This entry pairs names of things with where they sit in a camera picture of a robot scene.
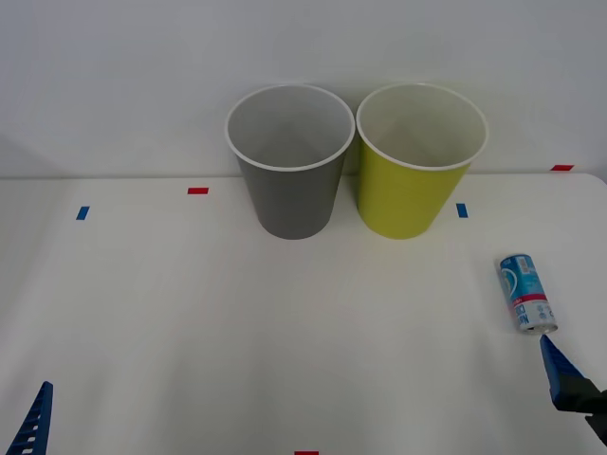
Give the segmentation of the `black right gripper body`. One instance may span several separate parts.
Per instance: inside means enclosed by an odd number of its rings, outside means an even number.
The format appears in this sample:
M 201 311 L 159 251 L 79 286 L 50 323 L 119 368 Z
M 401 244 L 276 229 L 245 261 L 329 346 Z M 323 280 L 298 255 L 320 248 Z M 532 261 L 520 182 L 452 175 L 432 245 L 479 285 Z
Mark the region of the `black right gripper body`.
M 595 432 L 597 437 L 607 445 L 607 423 L 606 423 L 606 391 L 597 391 L 591 398 L 584 402 L 588 416 L 586 422 Z

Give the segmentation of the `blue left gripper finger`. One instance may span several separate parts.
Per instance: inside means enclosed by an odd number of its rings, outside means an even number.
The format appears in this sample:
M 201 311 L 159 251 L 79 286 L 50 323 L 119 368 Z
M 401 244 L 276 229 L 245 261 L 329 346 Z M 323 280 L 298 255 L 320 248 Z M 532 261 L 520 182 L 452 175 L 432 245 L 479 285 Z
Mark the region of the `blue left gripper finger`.
M 7 455 L 46 455 L 50 432 L 53 385 L 45 381 L 12 440 Z

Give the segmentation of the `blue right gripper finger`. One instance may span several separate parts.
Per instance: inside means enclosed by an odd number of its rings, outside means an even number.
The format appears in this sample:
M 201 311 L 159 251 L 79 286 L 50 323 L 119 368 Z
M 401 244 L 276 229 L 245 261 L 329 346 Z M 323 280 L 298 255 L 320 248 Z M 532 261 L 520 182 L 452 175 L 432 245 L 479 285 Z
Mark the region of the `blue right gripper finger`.
M 603 392 L 585 377 L 547 335 L 540 338 L 550 397 L 557 410 L 603 413 Z

